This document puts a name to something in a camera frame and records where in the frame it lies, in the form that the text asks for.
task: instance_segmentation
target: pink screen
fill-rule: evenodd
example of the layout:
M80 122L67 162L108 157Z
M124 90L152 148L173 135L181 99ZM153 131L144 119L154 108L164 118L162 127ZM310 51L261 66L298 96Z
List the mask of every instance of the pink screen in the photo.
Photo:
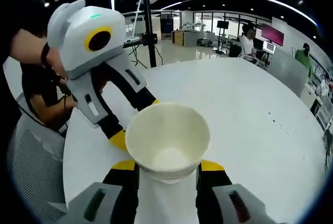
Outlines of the pink screen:
M273 27L271 27L269 25L266 25L266 24L262 25L261 36L263 38L271 40L272 42L274 42L280 46L283 46L283 40L285 38L285 35L282 32L274 29Z

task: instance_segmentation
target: man in white shirt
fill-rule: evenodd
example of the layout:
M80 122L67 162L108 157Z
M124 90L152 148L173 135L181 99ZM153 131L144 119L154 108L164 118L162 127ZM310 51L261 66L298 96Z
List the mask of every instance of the man in white shirt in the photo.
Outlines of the man in white shirt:
M243 35L241 37L241 42L244 48L245 55L252 56L255 58L255 49L253 48L253 38L254 38L254 27L253 24L244 24Z

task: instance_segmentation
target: robotic arm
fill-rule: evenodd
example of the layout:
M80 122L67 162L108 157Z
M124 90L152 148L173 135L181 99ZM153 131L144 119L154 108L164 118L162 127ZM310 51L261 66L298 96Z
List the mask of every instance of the robotic arm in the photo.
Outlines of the robotic arm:
M123 127L103 100L92 76L93 69L103 72L139 111L158 102L123 50L124 17L115 10L85 7L85 1L78 0L59 6L47 30L49 46L59 49L69 77L67 86L78 102L77 108L92 124L100 125L111 143L127 151Z

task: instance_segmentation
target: white paper cup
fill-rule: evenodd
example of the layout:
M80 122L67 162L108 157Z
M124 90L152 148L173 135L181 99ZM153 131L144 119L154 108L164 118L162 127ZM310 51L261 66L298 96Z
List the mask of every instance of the white paper cup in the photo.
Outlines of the white paper cup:
M209 128L194 109L176 103L149 106L126 130L129 154L155 179L175 183L192 173L208 149Z

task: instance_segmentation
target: television screen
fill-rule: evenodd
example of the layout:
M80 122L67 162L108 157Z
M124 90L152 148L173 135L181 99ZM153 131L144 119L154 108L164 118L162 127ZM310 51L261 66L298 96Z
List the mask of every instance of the television screen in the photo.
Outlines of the television screen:
M217 27L227 30L229 28L229 22L227 22L227 21L217 21Z
M269 25L266 24L262 25L261 36L280 46L283 46L283 40L285 38L285 35Z

